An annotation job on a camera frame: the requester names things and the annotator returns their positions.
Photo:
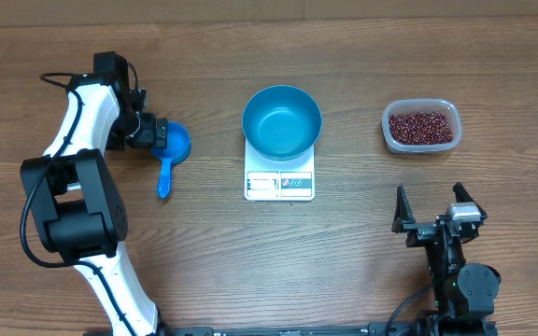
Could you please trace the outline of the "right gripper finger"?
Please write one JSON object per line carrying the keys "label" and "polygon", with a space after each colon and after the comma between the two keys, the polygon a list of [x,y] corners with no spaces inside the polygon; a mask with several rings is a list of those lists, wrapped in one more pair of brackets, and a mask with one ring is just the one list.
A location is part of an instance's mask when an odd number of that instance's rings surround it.
{"label": "right gripper finger", "polygon": [[396,209],[392,221],[391,231],[394,233],[408,232],[415,224],[410,203],[404,187],[400,185],[396,190]]}
{"label": "right gripper finger", "polygon": [[470,194],[461,184],[461,182],[457,182],[452,189],[455,193],[456,201],[458,203],[474,203],[480,213],[480,218],[487,218],[487,212],[470,196]]}

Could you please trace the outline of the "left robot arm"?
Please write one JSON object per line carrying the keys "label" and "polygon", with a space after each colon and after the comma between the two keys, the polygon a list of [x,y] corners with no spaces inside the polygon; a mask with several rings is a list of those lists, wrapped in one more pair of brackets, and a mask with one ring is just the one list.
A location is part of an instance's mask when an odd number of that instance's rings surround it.
{"label": "left robot arm", "polygon": [[164,335],[163,317],[140,285],[124,240],[128,218],[104,154],[126,147],[164,149],[168,121],[145,112],[146,91],[136,71],[114,51],[93,56],[88,74],[68,74],[68,107],[42,156],[21,165],[27,200],[20,238],[26,256],[47,268],[27,243],[32,218],[41,244],[90,284],[112,335]]}

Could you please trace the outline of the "blue plastic measuring scoop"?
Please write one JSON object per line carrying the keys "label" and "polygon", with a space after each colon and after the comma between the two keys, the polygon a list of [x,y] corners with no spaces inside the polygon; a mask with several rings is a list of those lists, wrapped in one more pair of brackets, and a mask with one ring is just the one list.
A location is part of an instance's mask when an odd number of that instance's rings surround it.
{"label": "blue plastic measuring scoop", "polygon": [[167,198],[170,194],[172,168],[176,164],[185,161],[191,153],[191,138],[183,125],[171,121],[165,129],[167,130],[166,147],[151,150],[153,155],[161,162],[157,194],[162,199]]}

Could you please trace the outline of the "red adzuki beans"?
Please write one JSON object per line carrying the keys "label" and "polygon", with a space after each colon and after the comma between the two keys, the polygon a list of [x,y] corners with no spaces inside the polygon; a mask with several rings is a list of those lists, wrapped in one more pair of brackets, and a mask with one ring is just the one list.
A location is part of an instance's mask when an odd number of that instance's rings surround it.
{"label": "red adzuki beans", "polygon": [[439,145],[453,140],[449,122],[439,112],[390,115],[389,131],[402,145]]}

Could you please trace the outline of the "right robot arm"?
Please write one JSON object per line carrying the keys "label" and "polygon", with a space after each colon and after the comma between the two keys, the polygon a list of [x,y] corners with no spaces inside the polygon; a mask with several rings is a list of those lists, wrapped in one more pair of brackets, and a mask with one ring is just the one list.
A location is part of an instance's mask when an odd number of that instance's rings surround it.
{"label": "right robot arm", "polygon": [[[385,325],[386,335],[495,335],[487,317],[494,313],[494,300],[502,281],[493,267],[466,261],[462,247],[479,236],[488,214],[458,182],[456,201],[432,222],[416,222],[402,186],[396,191],[392,221],[394,233],[404,233],[408,247],[422,247],[427,256],[431,282],[403,301]],[[404,326],[394,319],[409,303],[433,292],[436,309],[425,311]]]}

